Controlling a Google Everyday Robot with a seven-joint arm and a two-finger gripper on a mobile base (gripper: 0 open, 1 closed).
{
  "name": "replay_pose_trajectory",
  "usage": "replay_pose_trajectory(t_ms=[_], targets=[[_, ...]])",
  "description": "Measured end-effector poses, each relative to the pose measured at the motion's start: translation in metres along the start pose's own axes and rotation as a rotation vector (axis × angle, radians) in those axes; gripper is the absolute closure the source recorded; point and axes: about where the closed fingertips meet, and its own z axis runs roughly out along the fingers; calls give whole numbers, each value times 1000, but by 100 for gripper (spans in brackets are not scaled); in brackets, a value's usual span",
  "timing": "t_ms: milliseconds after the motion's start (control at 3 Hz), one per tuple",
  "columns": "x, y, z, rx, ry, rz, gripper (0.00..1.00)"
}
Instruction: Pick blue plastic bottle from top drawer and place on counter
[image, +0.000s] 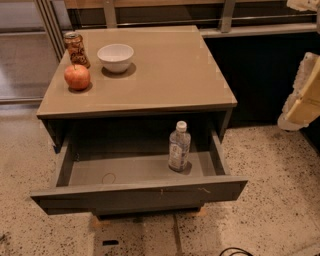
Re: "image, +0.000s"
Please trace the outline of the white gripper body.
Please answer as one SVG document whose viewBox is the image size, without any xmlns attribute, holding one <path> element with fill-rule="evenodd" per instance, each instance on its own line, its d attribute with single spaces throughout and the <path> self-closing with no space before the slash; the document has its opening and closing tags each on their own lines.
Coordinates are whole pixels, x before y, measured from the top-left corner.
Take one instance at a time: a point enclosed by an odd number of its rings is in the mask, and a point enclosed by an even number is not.
<svg viewBox="0 0 320 256">
<path fill-rule="evenodd" d="M 288 96 L 283 108 L 282 113 L 278 118 L 277 124 L 280 129 L 288 131 L 297 131 L 301 128 L 308 127 L 309 124 L 295 124 L 286 119 L 286 115 L 293 107 L 295 101 L 299 98 L 301 90 L 306 84 L 311 72 L 315 66 L 320 67 L 320 56 L 311 52 L 307 52 L 300 62 L 298 72 L 293 83 L 293 92 Z"/>
</svg>

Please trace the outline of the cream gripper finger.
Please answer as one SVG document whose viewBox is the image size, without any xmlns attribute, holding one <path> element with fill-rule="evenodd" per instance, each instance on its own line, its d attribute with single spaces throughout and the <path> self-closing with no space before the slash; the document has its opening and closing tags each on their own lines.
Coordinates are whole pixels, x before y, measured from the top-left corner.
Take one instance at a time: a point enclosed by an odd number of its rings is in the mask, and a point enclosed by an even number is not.
<svg viewBox="0 0 320 256">
<path fill-rule="evenodd" d="M 309 124 L 320 115 L 320 67 L 315 66 L 299 98 L 286 115 L 295 124 Z"/>
</svg>

